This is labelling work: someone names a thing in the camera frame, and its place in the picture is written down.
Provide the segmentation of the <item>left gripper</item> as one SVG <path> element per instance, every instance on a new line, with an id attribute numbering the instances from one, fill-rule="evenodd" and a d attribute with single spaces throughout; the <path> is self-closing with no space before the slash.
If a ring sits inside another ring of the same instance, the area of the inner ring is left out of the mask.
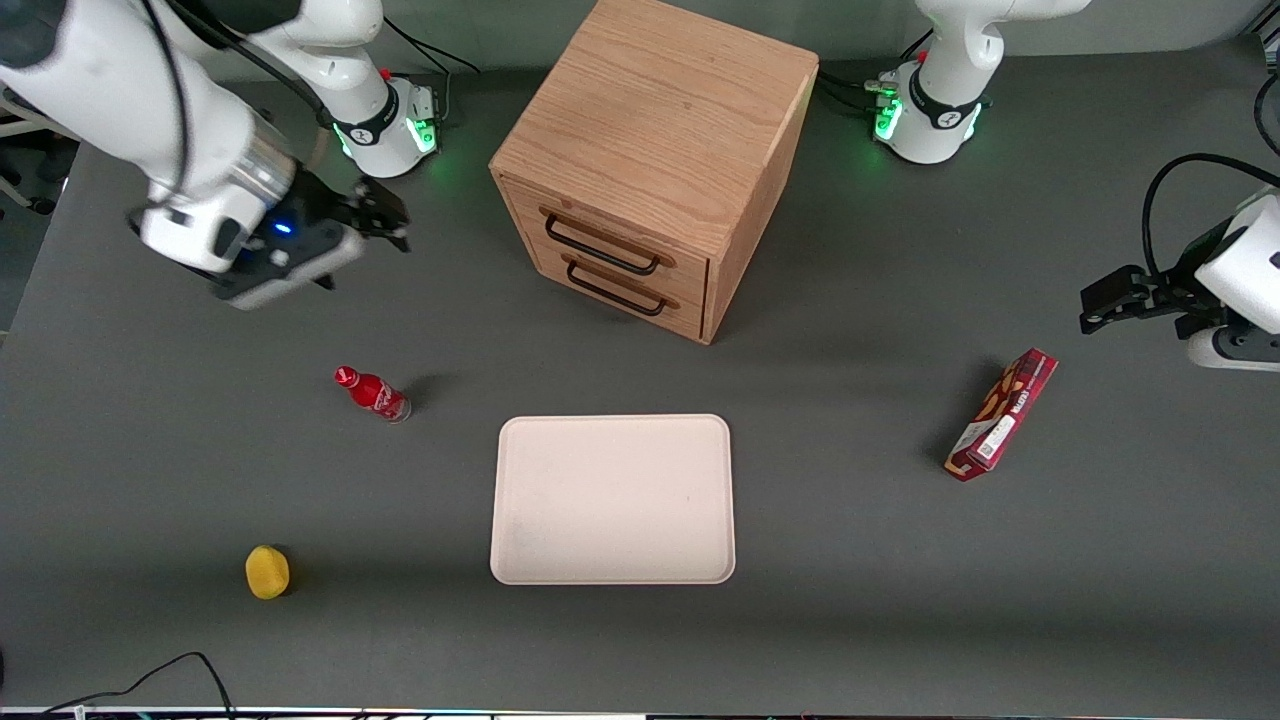
<path id="1" fill-rule="evenodd" d="M 1187 356 L 1208 369 L 1279 372 L 1277 334 L 1230 309 L 1197 278 L 1190 266 L 1155 274 L 1153 301 L 1171 310 Z M 1138 265 L 1120 266 L 1082 291 L 1080 332 L 1093 334 L 1116 322 L 1149 315 L 1149 277 Z"/>

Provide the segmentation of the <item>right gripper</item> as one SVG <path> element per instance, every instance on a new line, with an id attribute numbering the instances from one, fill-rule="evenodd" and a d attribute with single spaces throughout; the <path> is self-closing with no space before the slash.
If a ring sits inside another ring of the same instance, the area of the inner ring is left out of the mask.
<path id="1" fill-rule="evenodd" d="M 239 310 L 261 307 L 306 284 L 332 286 L 329 275 L 364 255 L 367 242 L 387 241 L 411 252 L 410 214 L 403 200 L 376 178 L 360 178 L 348 223 L 346 196 L 308 170 L 300 170 L 284 199 L 271 208 L 212 282 L 212 296 Z"/>

